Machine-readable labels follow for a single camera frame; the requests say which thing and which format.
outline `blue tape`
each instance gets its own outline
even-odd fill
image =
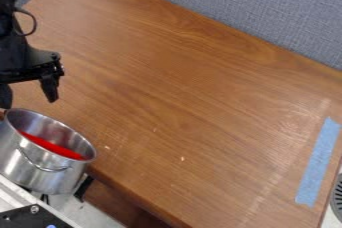
[[[341,124],[326,118],[295,197],[295,202],[309,207],[316,204],[340,129]]]

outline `red liquid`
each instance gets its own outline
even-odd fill
[[[32,141],[35,144],[50,150],[51,152],[56,153],[58,155],[75,159],[75,160],[84,160],[84,157],[74,152],[72,150],[62,147],[60,145],[52,144],[51,142],[46,141],[43,138],[34,136],[24,131],[18,131],[30,141]]]

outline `wooden tabletop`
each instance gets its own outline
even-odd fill
[[[175,227],[316,227],[341,139],[314,208],[295,195],[324,121],[342,123],[341,72],[165,0],[27,9],[67,76],[55,104],[15,85],[15,107],[94,142],[96,178]]]

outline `stainless steel pot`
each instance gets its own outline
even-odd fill
[[[70,159],[48,151],[18,130],[78,152],[86,160]],[[44,194],[70,193],[95,157],[92,144],[62,122],[26,109],[6,112],[0,123],[0,173],[14,183]]]

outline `wood grain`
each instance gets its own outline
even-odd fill
[[[311,228],[295,195],[342,74],[163,0],[34,0],[35,47],[62,52],[62,99],[36,83],[15,106],[94,142],[90,172],[174,227]]]
[[[126,197],[126,195],[94,181],[86,192],[84,199],[124,227],[128,228],[170,228],[157,217],[139,208]]]

